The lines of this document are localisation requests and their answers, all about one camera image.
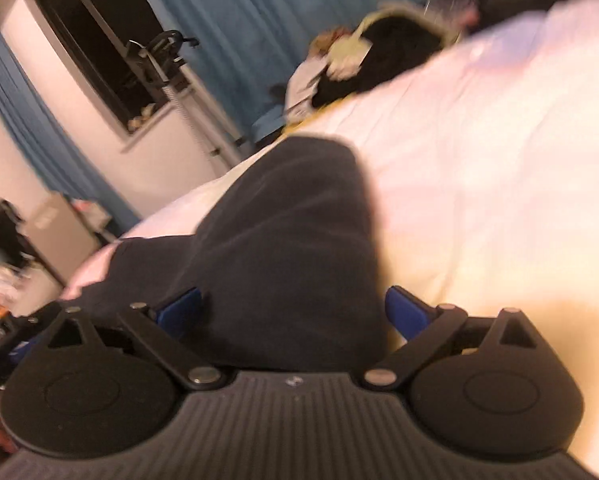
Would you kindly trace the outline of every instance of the circular pad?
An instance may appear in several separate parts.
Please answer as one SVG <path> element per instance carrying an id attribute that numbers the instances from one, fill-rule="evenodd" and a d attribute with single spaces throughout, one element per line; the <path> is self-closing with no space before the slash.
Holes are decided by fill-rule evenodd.
<path id="1" fill-rule="evenodd" d="M 483 412 L 514 415 L 531 409 L 539 400 L 535 383 L 510 372 L 484 372 L 470 378 L 464 393 Z"/>
<path id="2" fill-rule="evenodd" d="M 78 346 L 23 362 L 6 386 L 0 415 L 22 446 L 79 460 L 150 438 L 166 424 L 175 402 L 175 387 L 155 365 L 117 349 Z"/>
<path id="3" fill-rule="evenodd" d="M 451 356 L 422 370 L 409 401 L 444 443 L 497 460 L 527 460 L 567 446 L 582 397 L 566 370 L 532 349 Z"/>

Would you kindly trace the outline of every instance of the blue curtain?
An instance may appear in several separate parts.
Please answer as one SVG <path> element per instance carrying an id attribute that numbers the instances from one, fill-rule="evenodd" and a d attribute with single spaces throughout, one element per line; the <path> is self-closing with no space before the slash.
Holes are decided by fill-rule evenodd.
<path id="1" fill-rule="evenodd" d="M 200 39 L 184 57 L 244 131 L 260 137 L 282 124 L 269 88 L 286 85 L 314 37 L 355 26 L 378 0 L 148 1 L 164 28 Z"/>
<path id="2" fill-rule="evenodd" d="M 48 189 L 94 200 L 126 231 L 138 216 L 67 137 L 0 34 L 0 116 Z"/>

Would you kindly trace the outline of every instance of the bed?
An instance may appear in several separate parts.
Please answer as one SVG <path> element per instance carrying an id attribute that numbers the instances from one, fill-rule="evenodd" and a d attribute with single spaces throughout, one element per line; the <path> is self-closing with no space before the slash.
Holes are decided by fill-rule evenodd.
<path id="1" fill-rule="evenodd" d="M 400 284 L 475 316 L 528 314 L 583 390 L 572 451 L 599 474 L 599 0 L 518 16 L 294 135 L 337 139 L 358 156 L 384 289 Z M 128 236 L 194 232 L 271 149 Z M 87 263 L 65 296 L 102 280 L 113 250 Z"/>

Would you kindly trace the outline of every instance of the window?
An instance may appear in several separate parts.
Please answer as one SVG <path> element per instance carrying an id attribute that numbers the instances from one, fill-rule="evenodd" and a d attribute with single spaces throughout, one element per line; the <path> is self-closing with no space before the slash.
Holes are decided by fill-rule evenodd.
<path id="1" fill-rule="evenodd" d="M 147 44 L 163 29 L 147 0 L 36 0 L 62 45 L 132 135 L 168 101 L 125 59 L 129 40 Z M 179 90 L 186 80 L 169 73 Z"/>

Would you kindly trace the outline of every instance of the metal rivet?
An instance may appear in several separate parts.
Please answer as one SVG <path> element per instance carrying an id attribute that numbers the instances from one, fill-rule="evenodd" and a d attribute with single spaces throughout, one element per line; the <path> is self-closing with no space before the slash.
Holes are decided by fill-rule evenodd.
<path id="1" fill-rule="evenodd" d="M 217 368 L 200 366 L 188 372 L 188 378 L 195 384 L 213 384 L 222 378 L 222 374 Z"/>
<path id="2" fill-rule="evenodd" d="M 291 388 L 297 388 L 298 386 L 304 384 L 304 379 L 302 379 L 301 377 L 291 377 L 289 379 L 286 379 L 284 381 L 286 384 L 288 384 Z"/>
<path id="3" fill-rule="evenodd" d="M 397 375 L 393 370 L 377 368 L 366 372 L 364 380 L 373 386 L 390 386 L 397 381 Z"/>

